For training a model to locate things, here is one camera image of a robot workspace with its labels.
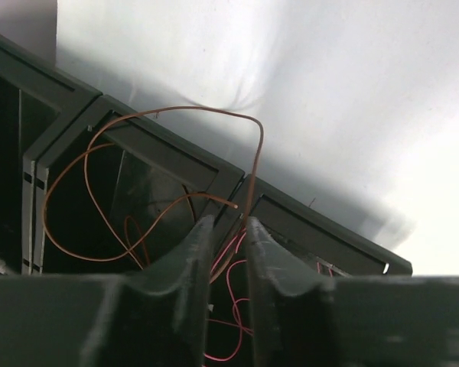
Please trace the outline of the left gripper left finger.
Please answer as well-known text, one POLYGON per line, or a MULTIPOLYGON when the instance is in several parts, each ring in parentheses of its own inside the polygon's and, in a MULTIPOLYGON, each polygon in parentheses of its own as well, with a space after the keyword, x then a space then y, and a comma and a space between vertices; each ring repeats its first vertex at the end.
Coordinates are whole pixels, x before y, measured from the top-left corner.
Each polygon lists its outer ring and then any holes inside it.
POLYGON ((213 256, 205 216, 148 269, 102 277, 104 296, 81 366, 201 366, 213 256))

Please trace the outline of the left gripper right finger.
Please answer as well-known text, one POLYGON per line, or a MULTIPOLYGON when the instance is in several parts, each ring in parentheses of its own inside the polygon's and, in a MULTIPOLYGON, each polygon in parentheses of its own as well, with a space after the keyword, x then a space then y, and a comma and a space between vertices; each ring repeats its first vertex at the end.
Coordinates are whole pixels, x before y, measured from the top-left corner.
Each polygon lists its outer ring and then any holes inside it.
POLYGON ((246 227, 246 269, 256 366, 335 366, 326 278, 279 245, 255 217, 246 227))

